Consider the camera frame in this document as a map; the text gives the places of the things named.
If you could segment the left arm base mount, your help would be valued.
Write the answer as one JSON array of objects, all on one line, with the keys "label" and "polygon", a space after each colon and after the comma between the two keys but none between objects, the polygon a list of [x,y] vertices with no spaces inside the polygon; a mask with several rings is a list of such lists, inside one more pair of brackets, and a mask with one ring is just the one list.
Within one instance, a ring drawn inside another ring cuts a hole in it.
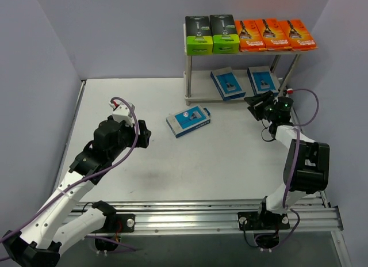
[{"label": "left arm base mount", "polygon": [[107,239],[95,239],[94,244],[98,251],[113,252],[118,247],[122,247],[112,241],[119,242],[121,233],[131,233],[135,230],[135,215],[132,213],[117,213],[112,218],[107,218],[102,228],[94,231],[94,233],[110,234]]}]

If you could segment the orange razor box front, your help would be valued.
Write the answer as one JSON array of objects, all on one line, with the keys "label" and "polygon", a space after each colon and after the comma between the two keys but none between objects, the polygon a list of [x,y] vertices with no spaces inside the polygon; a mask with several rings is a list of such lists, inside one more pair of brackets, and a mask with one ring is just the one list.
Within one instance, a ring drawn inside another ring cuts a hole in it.
[{"label": "orange razor box front", "polygon": [[292,46],[276,18],[255,20],[268,51],[291,51]]}]

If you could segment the blue razor box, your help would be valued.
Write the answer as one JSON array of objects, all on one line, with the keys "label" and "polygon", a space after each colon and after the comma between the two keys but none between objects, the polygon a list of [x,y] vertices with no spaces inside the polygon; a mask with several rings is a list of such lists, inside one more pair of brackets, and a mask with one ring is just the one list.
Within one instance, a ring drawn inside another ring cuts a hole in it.
[{"label": "blue razor box", "polygon": [[200,105],[192,106],[166,117],[166,123],[176,138],[187,135],[211,122],[211,113]]},{"label": "blue razor box", "polygon": [[249,67],[248,79],[255,96],[271,91],[275,96],[279,93],[279,80],[268,66]]},{"label": "blue razor box", "polygon": [[220,68],[210,72],[210,77],[223,101],[243,98],[246,94],[231,67]]}]

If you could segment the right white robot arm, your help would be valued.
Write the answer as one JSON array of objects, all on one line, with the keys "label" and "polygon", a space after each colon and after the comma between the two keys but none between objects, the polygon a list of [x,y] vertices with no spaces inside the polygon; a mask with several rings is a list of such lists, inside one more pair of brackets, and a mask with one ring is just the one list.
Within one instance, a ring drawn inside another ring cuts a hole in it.
[{"label": "right white robot arm", "polygon": [[283,182],[272,194],[266,196],[255,214],[261,228],[281,222],[289,208],[301,198],[324,191],[329,180],[329,144],[317,142],[300,132],[292,122],[293,100],[287,96],[274,97],[267,91],[246,97],[248,110],[258,121],[269,122],[267,127],[273,141],[288,149],[283,171]]}]

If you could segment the orange razor box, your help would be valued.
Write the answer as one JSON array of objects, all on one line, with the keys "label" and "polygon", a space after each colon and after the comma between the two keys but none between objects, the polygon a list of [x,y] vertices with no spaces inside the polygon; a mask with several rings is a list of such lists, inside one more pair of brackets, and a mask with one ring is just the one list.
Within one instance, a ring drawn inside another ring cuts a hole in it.
[{"label": "orange razor box", "polygon": [[314,38],[301,20],[281,20],[279,25],[293,51],[309,51],[318,48]]},{"label": "orange razor box", "polygon": [[276,18],[255,20],[268,51],[291,51],[292,46]]},{"label": "orange razor box", "polygon": [[239,51],[266,51],[266,45],[260,35],[255,20],[235,20],[235,27],[239,37]]}]

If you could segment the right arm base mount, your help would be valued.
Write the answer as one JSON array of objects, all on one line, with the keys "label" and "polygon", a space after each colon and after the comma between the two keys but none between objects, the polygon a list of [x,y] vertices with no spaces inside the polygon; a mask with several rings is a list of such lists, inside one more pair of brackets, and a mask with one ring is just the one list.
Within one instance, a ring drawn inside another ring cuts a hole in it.
[{"label": "right arm base mount", "polygon": [[275,248],[280,240],[279,233],[290,228],[288,216],[276,213],[257,213],[255,211],[238,212],[239,230],[243,232],[244,239],[247,240],[246,232],[254,232],[254,248],[264,250]]}]

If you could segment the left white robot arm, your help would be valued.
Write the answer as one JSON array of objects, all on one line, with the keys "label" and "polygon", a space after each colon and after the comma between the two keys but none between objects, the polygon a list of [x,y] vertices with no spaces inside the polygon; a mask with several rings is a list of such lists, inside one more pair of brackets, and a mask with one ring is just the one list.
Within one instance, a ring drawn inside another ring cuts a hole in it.
[{"label": "left white robot arm", "polygon": [[95,187],[126,148],[147,148],[151,131],[109,116],[94,131],[93,140],[70,165],[64,179],[36,217],[19,231],[8,231],[2,242],[21,266],[56,266],[61,256],[86,235],[109,232],[117,224],[116,210],[104,201],[93,203],[80,217],[63,224],[81,198]]}]

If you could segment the black green razor box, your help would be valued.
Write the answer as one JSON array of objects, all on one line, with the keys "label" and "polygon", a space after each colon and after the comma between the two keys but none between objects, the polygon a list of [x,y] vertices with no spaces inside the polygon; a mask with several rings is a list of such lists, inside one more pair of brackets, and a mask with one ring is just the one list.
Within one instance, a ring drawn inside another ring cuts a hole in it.
[{"label": "black green razor box", "polygon": [[240,39],[233,15],[210,15],[209,21],[213,39],[213,54],[238,53]]},{"label": "black green razor box", "polygon": [[186,16],[185,32],[187,55],[212,54],[213,39],[208,16]]}]

